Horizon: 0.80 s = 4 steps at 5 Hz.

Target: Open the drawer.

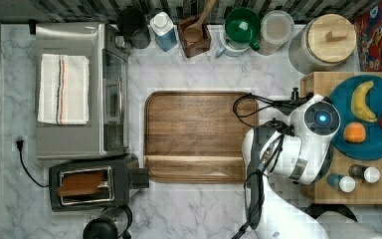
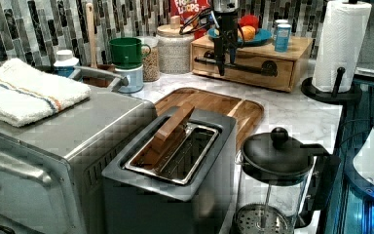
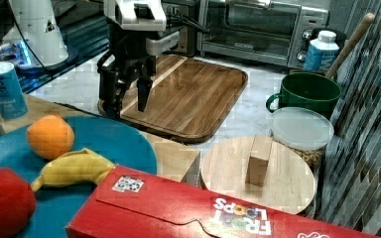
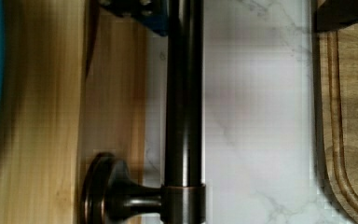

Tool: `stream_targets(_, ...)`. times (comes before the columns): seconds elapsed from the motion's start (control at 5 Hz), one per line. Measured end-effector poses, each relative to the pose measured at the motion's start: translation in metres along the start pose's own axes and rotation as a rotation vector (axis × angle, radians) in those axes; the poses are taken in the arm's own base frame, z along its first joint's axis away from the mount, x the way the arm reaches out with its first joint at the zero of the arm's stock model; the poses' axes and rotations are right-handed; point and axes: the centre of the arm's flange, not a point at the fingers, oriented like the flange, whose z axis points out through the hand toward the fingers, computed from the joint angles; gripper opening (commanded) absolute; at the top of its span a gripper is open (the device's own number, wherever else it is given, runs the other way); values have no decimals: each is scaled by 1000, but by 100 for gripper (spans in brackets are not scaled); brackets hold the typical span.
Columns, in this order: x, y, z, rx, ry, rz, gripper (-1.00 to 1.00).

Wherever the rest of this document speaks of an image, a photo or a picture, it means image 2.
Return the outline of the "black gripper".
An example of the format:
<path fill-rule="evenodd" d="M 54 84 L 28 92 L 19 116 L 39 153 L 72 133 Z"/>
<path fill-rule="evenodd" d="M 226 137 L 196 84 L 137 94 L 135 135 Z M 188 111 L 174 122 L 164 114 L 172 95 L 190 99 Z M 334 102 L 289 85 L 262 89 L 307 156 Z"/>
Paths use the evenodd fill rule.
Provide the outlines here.
<path fill-rule="evenodd" d="M 213 11 L 213 20 L 218 30 L 214 42 L 214 59 L 219 74 L 224 75 L 224 51 L 229 49 L 230 63 L 235 63 L 238 44 L 238 11 Z"/>

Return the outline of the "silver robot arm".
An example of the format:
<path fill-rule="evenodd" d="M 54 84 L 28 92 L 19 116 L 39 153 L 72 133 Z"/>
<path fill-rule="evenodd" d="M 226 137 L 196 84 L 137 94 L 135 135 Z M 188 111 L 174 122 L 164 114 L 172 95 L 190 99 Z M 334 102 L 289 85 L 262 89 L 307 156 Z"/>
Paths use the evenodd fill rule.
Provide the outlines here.
<path fill-rule="evenodd" d="M 221 76 L 225 73 L 225 55 L 235 61 L 238 48 L 238 0 L 212 0 L 211 17 L 218 35 L 213 40 L 214 59 Z"/>

